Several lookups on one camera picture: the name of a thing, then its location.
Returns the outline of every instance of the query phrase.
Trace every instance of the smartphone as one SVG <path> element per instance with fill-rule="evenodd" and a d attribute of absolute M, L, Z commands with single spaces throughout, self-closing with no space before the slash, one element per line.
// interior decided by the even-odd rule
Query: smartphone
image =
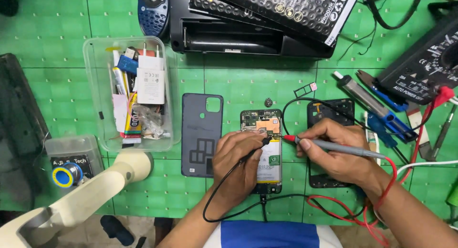
<path fill-rule="evenodd" d="M 245 110 L 240 113 L 240 130 L 266 132 L 272 136 L 262 147 L 257 170 L 257 184 L 252 193 L 273 194 L 282 191 L 282 111 Z"/>
<path fill-rule="evenodd" d="M 352 115 L 354 117 L 354 101 L 351 99 L 333 99 L 325 101 L 338 107 L 347 115 Z M 343 126 L 354 125 L 354 121 L 347 119 L 335 110 L 332 110 L 319 102 L 310 102 L 307 105 L 307 127 L 311 128 L 323 118 L 330 118 Z M 308 158 L 307 164 L 309 184 L 312 188 L 341 188 L 351 186 L 349 183 L 337 181 L 330 177 L 320 166 L 315 163 L 310 163 Z"/>

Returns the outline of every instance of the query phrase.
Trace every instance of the blue speaker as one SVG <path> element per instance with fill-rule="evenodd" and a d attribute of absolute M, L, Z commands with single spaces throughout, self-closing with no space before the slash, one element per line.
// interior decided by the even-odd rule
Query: blue speaker
<path fill-rule="evenodd" d="M 169 0 L 138 0 L 138 22 L 146 36 L 168 38 Z"/>

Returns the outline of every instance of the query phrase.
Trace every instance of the left hand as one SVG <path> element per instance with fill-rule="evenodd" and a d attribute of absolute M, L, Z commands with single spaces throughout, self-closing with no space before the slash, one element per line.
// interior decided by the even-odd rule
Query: left hand
<path fill-rule="evenodd" d="M 224 135 L 216 147 L 213 157 L 214 184 L 213 192 L 221 179 L 244 156 L 254 149 L 262 147 L 262 140 L 267 134 L 255 132 L 230 132 Z M 239 205 L 251 193 L 257 183 L 257 168 L 262 149 L 258 149 L 246 163 L 232 171 L 216 192 L 211 204 L 223 208 L 226 212 Z"/>

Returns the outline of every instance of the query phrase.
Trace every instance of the right hand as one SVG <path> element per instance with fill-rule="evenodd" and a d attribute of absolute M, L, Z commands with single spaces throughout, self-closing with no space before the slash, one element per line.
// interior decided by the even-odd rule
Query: right hand
<path fill-rule="evenodd" d="M 373 158 L 358 157 L 336 151 L 327 153 L 310 141 L 320 138 L 369 150 L 364 131 L 359 126 L 344 127 L 329 118 L 324 118 L 312 128 L 298 134 L 298 137 L 302 140 L 297 146 L 297 155 L 301 157 L 304 151 L 312 162 L 317 163 L 338 181 L 369 187 L 375 180 L 375 174 L 384 173 Z"/>

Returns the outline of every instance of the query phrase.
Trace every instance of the solder wire spool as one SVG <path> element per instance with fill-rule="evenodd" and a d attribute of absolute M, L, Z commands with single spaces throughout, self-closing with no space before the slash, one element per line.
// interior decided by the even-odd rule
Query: solder wire spool
<path fill-rule="evenodd" d="M 54 183 L 61 188 L 69 188 L 83 179 L 83 170 L 75 163 L 65 163 L 53 169 Z"/>

